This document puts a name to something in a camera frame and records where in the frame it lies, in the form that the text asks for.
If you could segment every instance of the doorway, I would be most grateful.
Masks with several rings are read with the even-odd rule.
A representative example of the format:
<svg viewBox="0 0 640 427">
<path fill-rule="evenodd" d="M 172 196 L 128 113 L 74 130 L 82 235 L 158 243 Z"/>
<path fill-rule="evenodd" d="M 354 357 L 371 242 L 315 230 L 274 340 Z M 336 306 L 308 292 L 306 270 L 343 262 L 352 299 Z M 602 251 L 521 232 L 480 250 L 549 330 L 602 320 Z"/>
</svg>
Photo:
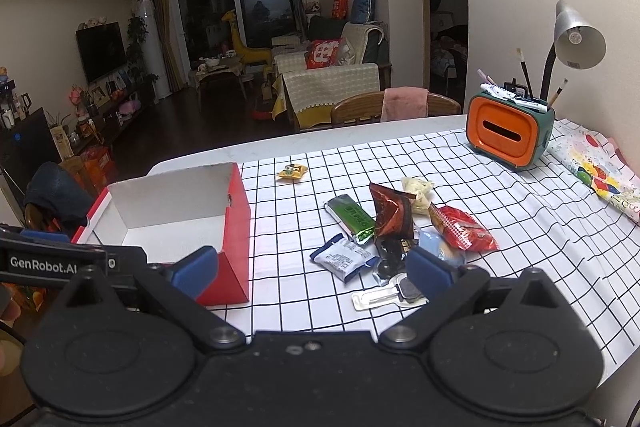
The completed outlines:
<svg viewBox="0 0 640 427">
<path fill-rule="evenodd" d="M 469 0 L 430 0 L 429 89 L 465 104 Z"/>
<path fill-rule="evenodd" d="M 229 10 L 236 10 L 240 38 L 250 48 L 271 47 L 273 37 L 296 31 L 289 0 L 172 0 L 172 10 L 186 78 L 199 58 L 233 48 L 230 26 L 222 21 Z"/>
</svg>

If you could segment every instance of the black grid pattern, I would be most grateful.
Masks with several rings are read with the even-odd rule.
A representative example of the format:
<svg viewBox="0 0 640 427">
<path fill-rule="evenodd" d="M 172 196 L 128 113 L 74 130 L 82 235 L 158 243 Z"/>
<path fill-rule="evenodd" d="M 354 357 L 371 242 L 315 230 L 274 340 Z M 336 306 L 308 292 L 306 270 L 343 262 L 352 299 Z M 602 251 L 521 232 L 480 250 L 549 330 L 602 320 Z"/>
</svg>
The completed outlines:
<svg viewBox="0 0 640 427">
<path fill-rule="evenodd" d="M 556 122 L 554 138 L 571 128 Z M 309 172 L 299 182 L 277 180 L 291 162 Z M 370 330 L 376 339 L 411 313 L 395 305 L 356 311 L 351 293 L 375 287 L 372 275 L 344 284 L 309 255 L 341 232 L 326 201 L 349 194 L 374 216 L 369 182 L 402 189 L 403 176 L 420 176 L 435 182 L 436 204 L 471 213 L 494 234 L 501 250 L 468 261 L 494 277 L 545 270 L 600 346 L 604 378 L 640 343 L 640 229 L 548 154 L 513 172 L 474 153 L 455 130 L 248 162 L 241 170 L 252 208 L 252 301 L 213 310 L 247 333 Z M 415 221 L 430 226 L 427 217 Z"/>
</svg>

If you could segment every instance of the yellow giraffe toy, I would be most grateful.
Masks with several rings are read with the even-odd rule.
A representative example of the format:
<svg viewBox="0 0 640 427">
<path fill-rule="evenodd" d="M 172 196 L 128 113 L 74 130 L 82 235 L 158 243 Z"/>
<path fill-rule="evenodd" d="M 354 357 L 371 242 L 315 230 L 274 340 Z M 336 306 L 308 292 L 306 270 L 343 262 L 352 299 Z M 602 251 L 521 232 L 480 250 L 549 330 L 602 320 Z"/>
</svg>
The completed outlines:
<svg viewBox="0 0 640 427">
<path fill-rule="evenodd" d="M 273 56 L 269 48 L 247 48 L 242 44 L 240 32 L 238 31 L 238 19 L 236 18 L 236 10 L 231 10 L 222 16 L 223 21 L 227 21 L 231 26 L 231 39 L 234 44 L 236 53 L 242 60 L 244 65 L 253 64 L 254 62 L 266 62 L 267 68 L 271 68 Z"/>
</svg>

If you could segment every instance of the photo frame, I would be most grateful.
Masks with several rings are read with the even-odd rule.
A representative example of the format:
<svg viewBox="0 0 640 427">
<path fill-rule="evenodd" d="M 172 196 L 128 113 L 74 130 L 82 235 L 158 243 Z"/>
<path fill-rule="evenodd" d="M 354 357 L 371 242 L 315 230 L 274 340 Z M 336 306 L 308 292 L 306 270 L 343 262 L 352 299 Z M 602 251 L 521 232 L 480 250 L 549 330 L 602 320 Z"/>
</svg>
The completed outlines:
<svg viewBox="0 0 640 427">
<path fill-rule="evenodd" d="M 129 78 L 129 73 L 126 70 L 118 70 L 118 74 L 120 75 L 120 79 L 124 82 L 124 85 L 129 88 L 131 87 L 131 79 Z"/>
<path fill-rule="evenodd" d="M 98 107 L 104 105 L 105 103 L 109 102 L 109 100 L 111 100 L 104 93 L 104 91 L 102 90 L 102 87 L 100 86 L 94 87 L 94 89 L 91 90 L 91 96 L 94 97 L 94 103 Z"/>
</svg>

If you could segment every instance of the television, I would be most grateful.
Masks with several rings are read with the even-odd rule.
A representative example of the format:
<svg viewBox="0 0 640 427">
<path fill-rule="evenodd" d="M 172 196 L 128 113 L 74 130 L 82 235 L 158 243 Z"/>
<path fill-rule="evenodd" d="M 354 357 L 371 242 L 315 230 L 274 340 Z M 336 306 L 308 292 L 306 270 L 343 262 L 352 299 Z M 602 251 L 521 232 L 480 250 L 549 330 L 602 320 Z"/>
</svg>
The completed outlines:
<svg viewBox="0 0 640 427">
<path fill-rule="evenodd" d="M 127 63 L 117 22 L 78 30 L 76 40 L 87 82 L 95 82 Z"/>
</svg>

